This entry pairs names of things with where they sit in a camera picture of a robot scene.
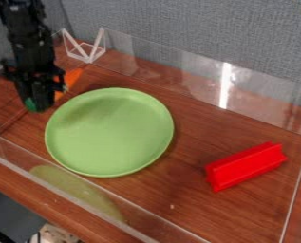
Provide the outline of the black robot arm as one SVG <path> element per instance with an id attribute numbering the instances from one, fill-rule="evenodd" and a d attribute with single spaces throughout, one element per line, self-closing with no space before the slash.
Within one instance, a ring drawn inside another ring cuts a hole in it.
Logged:
<path id="1" fill-rule="evenodd" d="M 56 92 L 66 90 L 45 18 L 41 0 L 0 0 L 0 21 L 13 47 L 13 58 L 0 60 L 4 75 L 14 82 L 21 101 L 33 112 L 48 110 L 56 103 Z"/>

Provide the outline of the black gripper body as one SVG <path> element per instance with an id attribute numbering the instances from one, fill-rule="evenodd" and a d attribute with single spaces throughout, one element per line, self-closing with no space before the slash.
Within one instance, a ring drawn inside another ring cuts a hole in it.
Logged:
<path id="1" fill-rule="evenodd" d="M 44 19 L 33 15 L 9 15 L 2 22 L 13 47 L 13 59 L 2 61 L 8 79 L 16 82 L 28 73 L 58 67 L 52 29 Z"/>

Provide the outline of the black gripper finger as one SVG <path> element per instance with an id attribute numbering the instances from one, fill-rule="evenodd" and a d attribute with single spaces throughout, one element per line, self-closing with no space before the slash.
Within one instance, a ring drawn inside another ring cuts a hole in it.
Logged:
<path id="1" fill-rule="evenodd" d="M 56 102 L 56 91 L 49 84 L 34 83 L 33 95 L 28 100 L 28 108 L 34 112 L 46 111 Z"/>
<path id="2" fill-rule="evenodd" d="M 21 80 L 17 80 L 14 82 L 14 84 L 16 84 L 16 89 L 17 89 L 17 92 L 18 92 L 18 95 L 20 95 L 20 98 L 21 98 L 24 105 L 28 108 L 32 108 L 33 105 L 32 105 L 30 86 L 26 84 L 25 81 L 21 81 Z"/>

